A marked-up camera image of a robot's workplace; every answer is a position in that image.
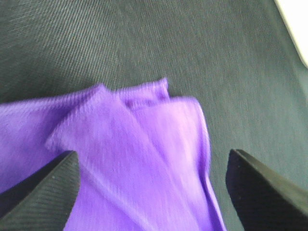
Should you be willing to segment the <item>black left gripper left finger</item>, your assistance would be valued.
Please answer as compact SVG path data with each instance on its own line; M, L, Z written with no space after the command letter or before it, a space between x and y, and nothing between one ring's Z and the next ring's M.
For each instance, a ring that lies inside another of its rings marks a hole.
M79 187L78 155L66 151L0 194L0 229L62 231Z

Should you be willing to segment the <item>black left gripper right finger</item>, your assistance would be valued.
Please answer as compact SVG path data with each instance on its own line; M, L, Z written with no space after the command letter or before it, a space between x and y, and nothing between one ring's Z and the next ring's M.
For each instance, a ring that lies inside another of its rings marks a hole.
M230 150L226 187L246 231L306 231L308 192L243 150Z

